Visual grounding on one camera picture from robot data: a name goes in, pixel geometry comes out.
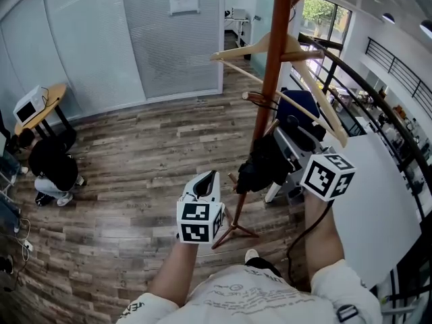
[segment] white t-shirt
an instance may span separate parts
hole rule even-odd
[[[299,292],[268,269],[236,265],[202,282],[182,308],[145,293],[117,324],[334,324],[339,323],[337,309],[347,304],[354,305],[358,315],[346,324],[382,323],[378,299],[345,261],[318,271],[311,286],[312,294]]]

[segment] microwave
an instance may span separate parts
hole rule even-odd
[[[13,110],[13,114],[18,123],[24,126],[45,109],[47,101],[47,90],[38,85],[18,101]]]

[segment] wooden coat rack pole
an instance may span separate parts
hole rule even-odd
[[[285,53],[285,45],[287,42],[287,31],[288,23],[290,20],[290,11],[292,2],[297,3],[299,0],[275,0],[273,4],[273,17],[271,22],[271,33],[269,50],[267,52],[267,63],[265,66],[265,76],[263,82],[263,89],[261,93],[263,96],[270,101],[275,95],[277,88],[277,81],[279,79],[279,73],[281,70],[281,55]],[[264,135],[267,122],[269,121],[270,110],[265,107],[259,107],[258,113],[256,114],[255,129],[252,137],[252,143],[250,150],[252,151],[254,141],[261,138]],[[258,235],[247,230],[238,224],[238,219],[242,212],[244,201],[246,200],[247,193],[240,194],[236,207],[236,214],[231,225],[227,231],[216,241],[212,248],[217,248],[222,245],[225,238],[232,231],[239,229],[248,235],[258,238]]]

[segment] tree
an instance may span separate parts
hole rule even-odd
[[[326,0],[304,0],[303,19],[315,23],[314,37],[321,37],[323,33],[323,23],[330,24],[335,4]],[[336,18],[342,15],[341,9],[337,9]]]

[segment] ceiling light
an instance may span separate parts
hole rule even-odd
[[[387,20],[388,22],[394,24],[394,18],[393,18],[393,16],[390,13],[383,14],[383,18],[385,20]]]
[[[420,29],[425,32],[427,36],[432,38],[432,21],[431,20],[423,20],[420,24]]]

